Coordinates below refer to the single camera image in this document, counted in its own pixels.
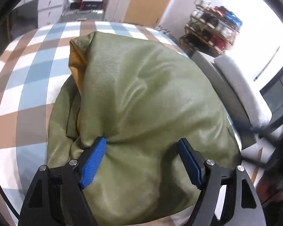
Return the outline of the green yellow varsity jacket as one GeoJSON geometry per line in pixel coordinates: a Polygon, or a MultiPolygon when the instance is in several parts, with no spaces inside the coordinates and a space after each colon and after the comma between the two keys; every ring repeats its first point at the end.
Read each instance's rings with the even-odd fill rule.
{"type": "Polygon", "coordinates": [[[92,32],[70,40],[71,76],[49,121],[47,164],[65,165],[107,140],[85,197],[100,225],[160,219],[192,206],[175,143],[234,167],[239,153],[225,108],[198,66],[161,43],[92,32]]]}

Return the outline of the checkered bed sheet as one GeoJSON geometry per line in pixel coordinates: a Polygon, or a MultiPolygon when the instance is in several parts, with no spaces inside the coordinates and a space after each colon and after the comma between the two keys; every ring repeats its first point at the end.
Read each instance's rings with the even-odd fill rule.
{"type": "Polygon", "coordinates": [[[104,21],[50,24],[12,41],[0,57],[0,185],[16,212],[46,162],[49,117],[70,76],[69,42],[93,31],[151,40],[181,53],[153,28],[104,21]]]}

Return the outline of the wooden shoe rack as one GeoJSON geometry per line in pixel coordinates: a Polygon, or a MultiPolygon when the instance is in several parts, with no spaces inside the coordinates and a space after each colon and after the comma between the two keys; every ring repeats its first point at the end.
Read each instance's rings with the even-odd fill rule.
{"type": "Polygon", "coordinates": [[[210,1],[195,0],[194,4],[180,44],[192,53],[200,51],[213,57],[224,54],[234,45],[242,20],[224,6],[212,6],[210,1]]]}

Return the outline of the silver aluminium suitcase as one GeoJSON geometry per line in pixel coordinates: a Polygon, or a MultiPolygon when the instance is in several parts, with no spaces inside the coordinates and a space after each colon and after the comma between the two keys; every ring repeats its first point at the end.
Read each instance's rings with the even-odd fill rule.
{"type": "Polygon", "coordinates": [[[65,10],[59,22],[74,21],[102,21],[104,19],[104,10],[65,10]]]}

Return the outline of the white drawer desk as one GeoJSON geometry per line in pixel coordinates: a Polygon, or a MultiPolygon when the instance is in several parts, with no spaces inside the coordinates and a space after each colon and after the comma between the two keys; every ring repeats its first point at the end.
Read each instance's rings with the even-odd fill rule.
{"type": "Polygon", "coordinates": [[[33,20],[38,27],[56,24],[66,7],[67,0],[21,0],[16,6],[16,15],[33,20]]]}

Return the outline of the black red box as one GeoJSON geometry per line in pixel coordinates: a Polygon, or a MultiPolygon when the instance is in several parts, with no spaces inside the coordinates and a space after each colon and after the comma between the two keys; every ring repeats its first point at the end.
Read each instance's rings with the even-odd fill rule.
{"type": "Polygon", "coordinates": [[[81,0],[80,2],[72,2],[71,10],[101,10],[104,0],[81,0]]]}

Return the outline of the wooden door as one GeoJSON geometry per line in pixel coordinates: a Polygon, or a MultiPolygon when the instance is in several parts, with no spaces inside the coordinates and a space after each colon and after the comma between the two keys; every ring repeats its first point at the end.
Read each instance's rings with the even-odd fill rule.
{"type": "Polygon", "coordinates": [[[155,27],[170,0],[130,0],[124,22],[155,27]]]}

